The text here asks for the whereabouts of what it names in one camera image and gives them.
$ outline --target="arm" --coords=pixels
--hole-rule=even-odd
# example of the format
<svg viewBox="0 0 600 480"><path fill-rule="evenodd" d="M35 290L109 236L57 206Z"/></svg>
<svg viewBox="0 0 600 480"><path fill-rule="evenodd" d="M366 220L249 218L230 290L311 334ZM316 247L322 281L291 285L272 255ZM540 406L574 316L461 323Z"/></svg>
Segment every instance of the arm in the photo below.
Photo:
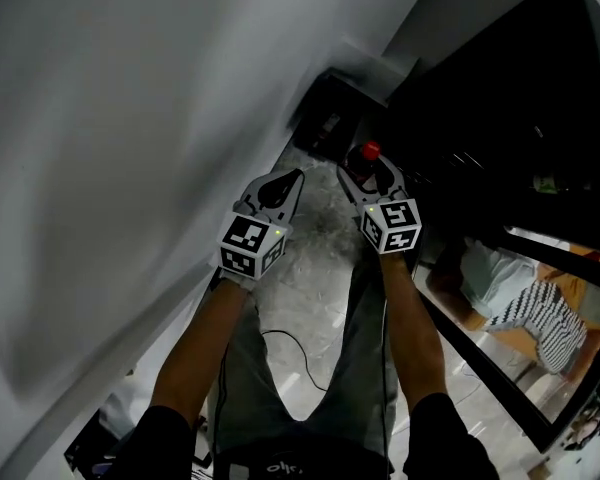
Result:
<svg viewBox="0 0 600 480"><path fill-rule="evenodd" d="M409 412L432 393L447 393L442 344L401 253L380 256L391 354Z"/></svg>
<svg viewBox="0 0 600 480"><path fill-rule="evenodd" d="M152 407L173 409L193 426L218 375L247 293L233 281L220 282L162 365Z"/></svg>

